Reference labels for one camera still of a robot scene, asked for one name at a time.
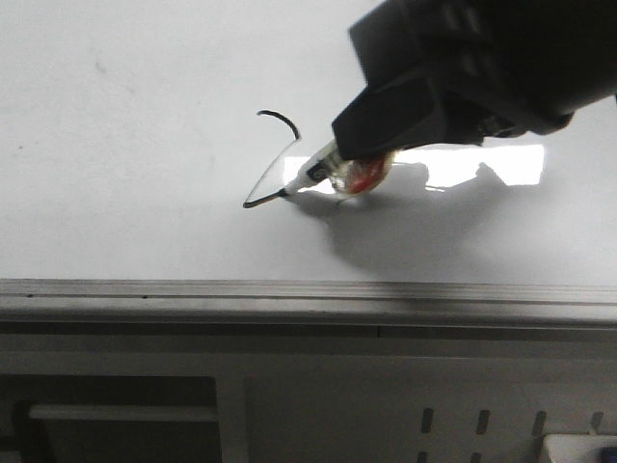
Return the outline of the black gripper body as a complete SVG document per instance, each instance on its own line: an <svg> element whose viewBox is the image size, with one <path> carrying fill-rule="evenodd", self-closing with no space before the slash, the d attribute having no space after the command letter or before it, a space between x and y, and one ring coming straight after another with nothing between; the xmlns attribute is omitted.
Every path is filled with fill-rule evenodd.
<svg viewBox="0 0 617 463"><path fill-rule="evenodd" d="M482 139L551 133L616 91L612 1L385 1L350 36L366 86L478 79Z"/></svg>

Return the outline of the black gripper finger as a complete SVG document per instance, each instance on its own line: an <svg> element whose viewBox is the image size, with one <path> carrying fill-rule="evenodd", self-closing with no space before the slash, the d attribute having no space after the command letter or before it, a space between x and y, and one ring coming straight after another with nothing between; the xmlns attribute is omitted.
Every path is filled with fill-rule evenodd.
<svg viewBox="0 0 617 463"><path fill-rule="evenodd" d="M332 123L340 156L360 160L394 150L480 142L478 84L476 78L448 74L366 86Z"/></svg>

